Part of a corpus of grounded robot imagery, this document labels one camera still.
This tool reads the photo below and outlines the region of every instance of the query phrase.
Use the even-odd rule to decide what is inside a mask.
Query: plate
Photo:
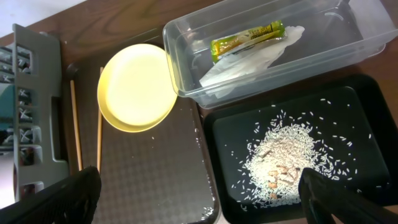
[[[97,99],[104,118],[121,131],[136,133],[159,124],[177,99],[165,51],[137,44],[118,52],[101,74]]]

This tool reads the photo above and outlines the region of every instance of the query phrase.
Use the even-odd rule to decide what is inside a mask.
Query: chopstick
[[[70,93],[72,95],[73,126],[75,128],[76,153],[77,153],[77,161],[78,161],[79,171],[80,171],[83,169],[83,164],[81,162],[80,134],[79,134],[79,126],[78,126],[79,122],[77,119],[75,82],[73,80],[70,80]]]
[[[103,67],[99,68],[99,76],[101,76]],[[98,105],[98,132],[97,132],[97,169],[101,173],[101,160],[102,160],[102,114],[100,106]]]

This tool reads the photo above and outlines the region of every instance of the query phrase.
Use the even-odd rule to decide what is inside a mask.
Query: wooden table
[[[48,32],[61,40],[62,65],[69,64],[95,52],[112,47],[135,35],[190,12],[207,7],[219,0],[88,0],[54,16],[37,22],[29,28]],[[381,0],[391,19],[398,27],[398,1]],[[13,42],[13,36],[0,38],[0,45]],[[386,45],[379,55],[365,61],[329,72],[325,79],[352,73],[372,76],[381,87],[392,116],[398,124],[398,39]],[[64,124],[70,123],[70,114],[64,115]],[[398,213],[398,205],[389,207]],[[304,219],[284,223],[305,223]]]

